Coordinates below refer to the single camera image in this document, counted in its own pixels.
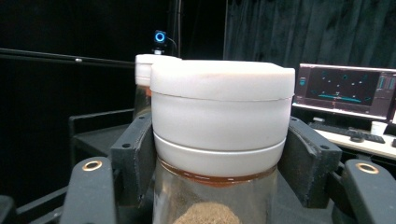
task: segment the blue light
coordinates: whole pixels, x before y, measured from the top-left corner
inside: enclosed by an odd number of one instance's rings
[[[165,40],[165,34],[164,33],[157,33],[155,34],[155,41],[162,43]]]

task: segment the white lid rim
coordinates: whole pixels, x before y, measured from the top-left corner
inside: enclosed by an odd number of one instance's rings
[[[200,149],[200,148],[196,148],[196,147],[186,147],[186,146],[180,146],[178,144],[169,142],[163,138],[161,138],[158,134],[156,134],[155,132],[154,136],[157,137],[159,140],[165,142],[166,144],[168,144],[171,147],[177,147],[180,149],[184,149],[184,150],[188,150],[191,152],[195,152],[195,153],[203,153],[203,154],[210,154],[210,155],[214,155],[214,156],[223,156],[223,155],[249,155],[249,154],[256,154],[257,152],[262,152],[264,150],[268,150],[274,147],[279,147],[283,144],[285,144],[286,138],[284,138],[281,142],[272,145],[272,146],[268,146],[268,147],[261,147],[261,148],[252,148],[252,149],[242,149],[242,150],[209,150],[209,149]]]
[[[150,64],[152,65],[153,63],[156,62],[161,62],[161,61],[173,61],[173,60],[181,60],[180,58],[174,57],[174,56],[169,56],[169,55],[159,55],[159,54],[137,54],[134,57],[134,63],[139,63],[139,64]]]
[[[236,177],[255,175],[276,165],[282,155],[286,138],[278,145],[247,151],[202,151],[169,145],[154,136],[158,156],[166,163],[198,175]]]
[[[188,99],[188,100],[203,100],[203,101],[215,101],[215,102],[270,102],[270,101],[283,101],[283,100],[290,100],[293,98],[293,95],[290,97],[286,98],[274,98],[274,99],[246,99],[246,100],[233,100],[233,99],[217,99],[217,98],[195,98],[195,97],[188,97],[188,96],[181,96],[181,95],[170,95],[170,94],[165,94],[165,93],[160,93],[152,90],[150,88],[151,92],[154,94],[159,94],[159,95],[164,95],[164,96],[170,96],[170,97],[176,97],[176,98],[183,98],[183,99]]]
[[[149,87],[150,80],[151,78],[149,77],[134,77],[135,84],[139,86]]]
[[[294,95],[294,69],[272,63],[180,61],[155,63],[151,69],[151,91],[169,96],[260,101]]]

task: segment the metal grommet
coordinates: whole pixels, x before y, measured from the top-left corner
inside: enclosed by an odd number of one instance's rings
[[[367,174],[377,175],[379,173],[379,170],[375,166],[367,163],[357,163],[356,167]]]
[[[89,161],[82,167],[83,171],[94,171],[102,166],[101,161]]]

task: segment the white container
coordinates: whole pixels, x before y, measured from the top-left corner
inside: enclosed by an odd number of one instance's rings
[[[134,94],[134,118],[151,110],[151,90],[149,83],[151,78],[151,66],[154,63],[180,61],[181,59],[155,54],[138,54],[134,62],[134,81],[136,91]]]
[[[373,121],[371,127],[371,134],[382,136],[387,129],[388,124],[379,121]]]
[[[155,63],[150,89],[156,148],[169,164],[213,176],[253,175],[277,164],[289,126],[294,69],[250,62]]]

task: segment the brown granular material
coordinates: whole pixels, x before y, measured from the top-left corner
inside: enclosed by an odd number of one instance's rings
[[[221,203],[195,203],[174,224],[241,224],[233,211]]]

